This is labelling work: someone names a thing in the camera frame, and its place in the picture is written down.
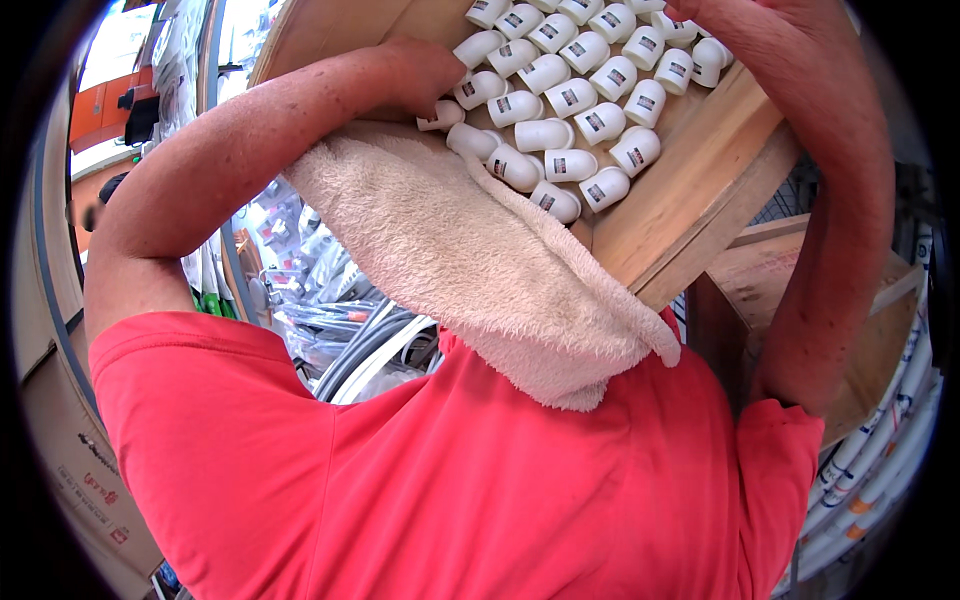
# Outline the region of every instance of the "person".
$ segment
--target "person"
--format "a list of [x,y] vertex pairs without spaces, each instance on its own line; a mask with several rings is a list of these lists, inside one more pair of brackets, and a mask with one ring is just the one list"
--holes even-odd
[[100,202],[95,202],[84,210],[84,214],[81,217],[81,227],[87,231],[93,231],[97,228],[97,224],[103,217],[104,209],[107,208],[107,202],[109,202],[110,197],[113,196],[113,191],[116,190],[117,185],[120,185],[120,181],[124,180],[129,172],[130,171],[125,171],[120,175],[115,175],[104,183],[104,186],[100,188],[100,192],[97,193],[97,200]]
[[281,168],[373,108],[433,116],[465,67],[432,43],[390,39],[258,85],[120,184],[90,242],[92,380],[124,481],[198,597],[769,595],[889,251],[893,159],[837,0],[668,4],[750,69],[822,173],[737,423],[688,348],[572,413],[449,335],[435,374],[332,406],[275,334],[195,311],[180,257]]

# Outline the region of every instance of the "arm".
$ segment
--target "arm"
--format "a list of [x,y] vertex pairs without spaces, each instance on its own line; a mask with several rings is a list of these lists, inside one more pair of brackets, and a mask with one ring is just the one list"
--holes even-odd
[[465,70],[440,46],[395,39],[258,85],[165,140],[117,187],[90,239],[87,339],[133,315],[192,312],[182,256],[327,133],[384,105],[432,116]]
[[822,416],[836,397],[890,251],[894,162],[856,33],[837,0],[668,0],[726,44],[821,170],[796,270],[750,401]]

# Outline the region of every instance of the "red t-shirt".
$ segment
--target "red t-shirt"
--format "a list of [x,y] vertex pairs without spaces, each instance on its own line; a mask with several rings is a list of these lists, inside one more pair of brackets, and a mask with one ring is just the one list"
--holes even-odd
[[765,400],[734,427],[688,348],[590,413],[544,408],[442,341],[434,375],[341,407],[250,324],[151,313],[99,336],[104,423],[180,580],[203,600],[766,600],[821,420]]

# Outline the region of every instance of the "towel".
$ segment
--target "towel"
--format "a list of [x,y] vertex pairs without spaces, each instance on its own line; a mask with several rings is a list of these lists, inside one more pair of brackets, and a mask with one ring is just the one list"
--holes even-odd
[[592,410],[651,350],[680,360],[663,319],[559,221],[438,136],[353,122],[283,176],[373,285],[544,406]]

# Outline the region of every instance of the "short sleeve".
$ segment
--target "short sleeve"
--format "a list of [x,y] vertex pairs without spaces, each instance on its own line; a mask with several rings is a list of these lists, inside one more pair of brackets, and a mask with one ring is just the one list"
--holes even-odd
[[804,524],[824,422],[773,399],[744,409],[736,427],[742,513],[737,580],[741,597],[766,600]]
[[333,409],[273,332],[201,313],[128,318],[90,348],[120,472],[199,598],[302,598],[324,505]]

